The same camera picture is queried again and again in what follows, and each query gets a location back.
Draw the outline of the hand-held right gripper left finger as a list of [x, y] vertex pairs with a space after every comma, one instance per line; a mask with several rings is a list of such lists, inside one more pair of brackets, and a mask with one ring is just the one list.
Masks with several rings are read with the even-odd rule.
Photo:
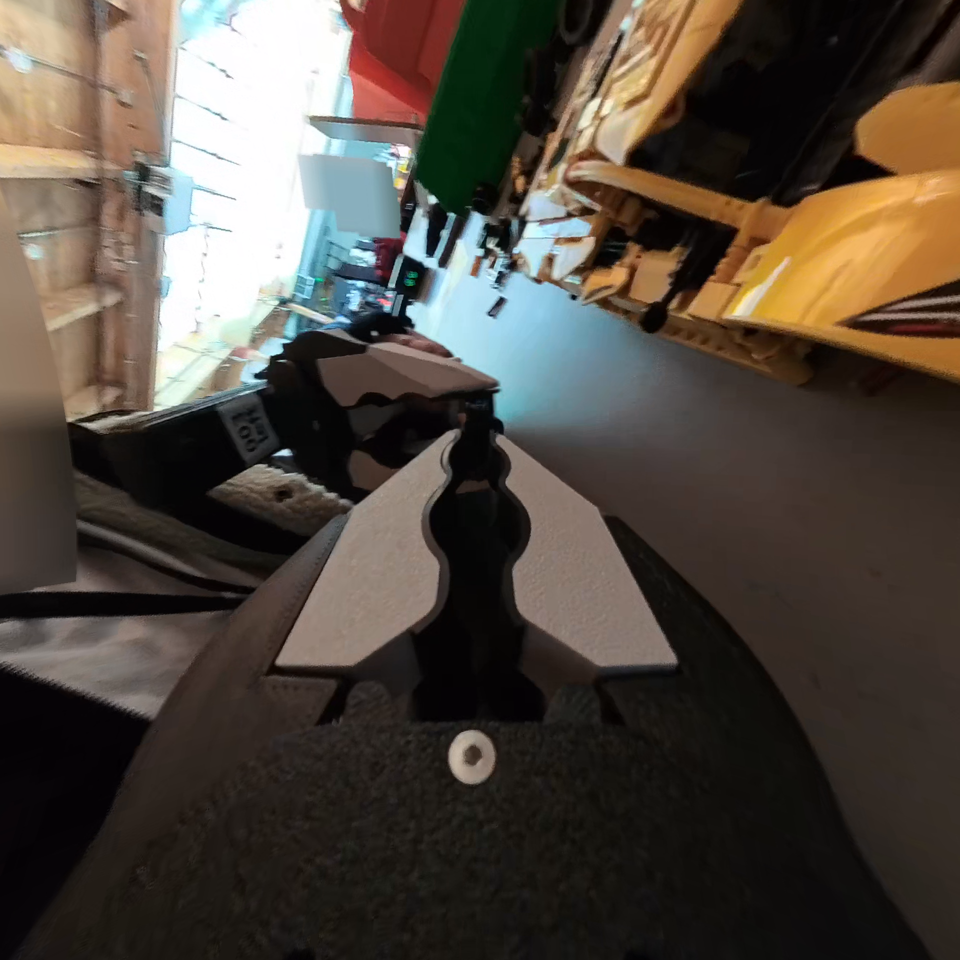
[[274, 666], [279, 671], [420, 671], [415, 635], [447, 602], [450, 565], [429, 515], [448, 489], [451, 430], [348, 516]]

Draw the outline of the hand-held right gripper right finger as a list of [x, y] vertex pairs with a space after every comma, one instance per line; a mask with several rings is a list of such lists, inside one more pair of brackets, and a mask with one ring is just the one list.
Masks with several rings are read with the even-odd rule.
[[674, 671], [678, 657], [600, 510], [510, 439], [506, 492], [527, 520], [510, 570], [523, 673]]

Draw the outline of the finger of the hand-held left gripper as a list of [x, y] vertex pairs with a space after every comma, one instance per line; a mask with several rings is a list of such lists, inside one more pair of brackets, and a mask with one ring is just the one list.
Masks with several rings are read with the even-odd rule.
[[446, 409], [367, 409], [353, 426], [355, 445], [347, 460], [353, 486], [380, 487], [452, 428]]
[[496, 392], [499, 381], [462, 362], [397, 343], [374, 343], [359, 353], [318, 358], [318, 378], [342, 407], [364, 398], [396, 402], [404, 397], [437, 400]]

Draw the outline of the small black yellow brick assembly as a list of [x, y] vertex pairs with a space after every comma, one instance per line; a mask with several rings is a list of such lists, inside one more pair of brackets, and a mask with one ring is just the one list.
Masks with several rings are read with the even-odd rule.
[[465, 432], [503, 434], [503, 422], [497, 417], [495, 396], [491, 393], [458, 397], [449, 403], [450, 424]]

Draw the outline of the pile of yellow black bricks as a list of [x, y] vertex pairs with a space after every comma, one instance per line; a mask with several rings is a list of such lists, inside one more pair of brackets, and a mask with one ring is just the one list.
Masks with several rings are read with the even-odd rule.
[[510, 278], [519, 270], [520, 257], [516, 247], [525, 226], [522, 215], [488, 218], [482, 225], [469, 276], [474, 280], [484, 280], [496, 294], [492, 305], [486, 310], [487, 318], [498, 318], [507, 303], [505, 290]]

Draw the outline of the yellow toy brick car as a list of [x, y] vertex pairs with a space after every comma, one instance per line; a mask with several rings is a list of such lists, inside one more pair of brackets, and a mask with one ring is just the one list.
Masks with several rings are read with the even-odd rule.
[[633, 2], [513, 162], [517, 259], [781, 382], [958, 382], [958, 107], [958, 2]]

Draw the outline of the grey desk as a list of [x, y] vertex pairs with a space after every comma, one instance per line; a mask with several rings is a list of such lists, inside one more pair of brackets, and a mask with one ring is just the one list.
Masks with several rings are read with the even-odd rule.
[[958, 386], [823, 350], [796, 388], [512, 275], [472, 217], [423, 334], [490, 376], [507, 433], [630, 527], [748, 643], [854, 836], [937, 958], [958, 958]]

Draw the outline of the person's left hand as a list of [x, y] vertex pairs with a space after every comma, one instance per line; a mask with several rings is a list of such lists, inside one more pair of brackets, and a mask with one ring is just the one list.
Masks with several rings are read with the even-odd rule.
[[459, 358], [454, 356], [454, 354], [441, 343], [436, 342], [415, 330], [390, 334], [386, 340], [409, 350], [431, 354], [440, 358], [452, 359], [455, 362], [459, 361]]

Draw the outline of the black fleece-lined jacket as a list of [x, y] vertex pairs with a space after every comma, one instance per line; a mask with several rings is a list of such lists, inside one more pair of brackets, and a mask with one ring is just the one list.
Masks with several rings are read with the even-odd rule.
[[[172, 505], [144, 506], [126, 490], [76, 467], [74, 483], [78, 557], [82, 547], [96, 546], [154, 567], [147, 558], [154, 551], [191, 568], [218, 564], [240, 570], [258, 585], [311, 535], [351, 509], [349, 501], [296, 472], [287, 457], [271, 457], [201, 496], [175, 497]], [[258, 586], [169, 573], [218, 596], [43, 587], [15, 609], [36, 613], [46, 596], [52, 598], [48, 608], [70, 608], [74, 594], [118, 594], [120, 615], [102, 616], [86, 599], [78, 602], [78, 618], [232, 611], [205, 604], [238, 601]], [[18, 958], [84, 857], [156, 717], [2, 665], [2, 958]]]

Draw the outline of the small device with green display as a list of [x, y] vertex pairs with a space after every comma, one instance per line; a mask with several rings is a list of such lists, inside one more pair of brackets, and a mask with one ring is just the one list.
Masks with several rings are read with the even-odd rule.
[[429, 292], [433, 274], [433, 268], [402, 253], [393, 262], [387, 288], [399, 297], [420, 302]]

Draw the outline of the white shirt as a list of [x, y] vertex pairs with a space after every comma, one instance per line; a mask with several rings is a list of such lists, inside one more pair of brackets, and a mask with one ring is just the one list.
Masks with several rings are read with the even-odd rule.
[[[258, 579], [213, 563], [191, 567], [149, 551], [149, 566], [114, 550], [83, 546], [77, 578], [45, 588], [47, 593], [170, 594], [199, 599], [217, 593], [170, 575], [169, 570], [242, 586]], [[121, 617], [3, 619], [2, 666], [77, 691], [133, 714], [153, 718], [188, 666], [228, 623], [232, 611], [127, 615]]]

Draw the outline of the bright tall window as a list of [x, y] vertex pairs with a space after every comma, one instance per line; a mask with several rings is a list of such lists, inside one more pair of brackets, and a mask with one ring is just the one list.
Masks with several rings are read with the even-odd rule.
[[347, 92], [339, 2], [182, 2], [170, 159], [194, 185], [164, 240], [156, 409], [242, 382], [280, 337], [309, 226], [299, 157]]

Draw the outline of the green plastic bin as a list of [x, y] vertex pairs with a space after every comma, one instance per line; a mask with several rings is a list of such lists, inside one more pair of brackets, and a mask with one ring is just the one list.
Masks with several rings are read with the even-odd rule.
[[501, 186], [520, 141], [524, 53], [570, 52], [563, 2], [468, 1], [420, 140], [417, 182], [446, 213], [465, 214], [479, 184]]

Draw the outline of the red plastic bin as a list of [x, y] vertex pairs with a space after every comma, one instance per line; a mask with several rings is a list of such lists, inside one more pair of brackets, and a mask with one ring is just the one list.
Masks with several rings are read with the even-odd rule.
[[355, 117], [425, 126], [464, 1], [341, 1]]

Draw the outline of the grey wall box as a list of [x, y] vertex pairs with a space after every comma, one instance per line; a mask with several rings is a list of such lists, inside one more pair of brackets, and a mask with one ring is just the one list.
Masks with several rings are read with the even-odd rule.
[[133, 209], [153, 233], [163, 237], [181, 234], [191, 226], [194, 180], [169, 166], [135, 162], [124, 172]]

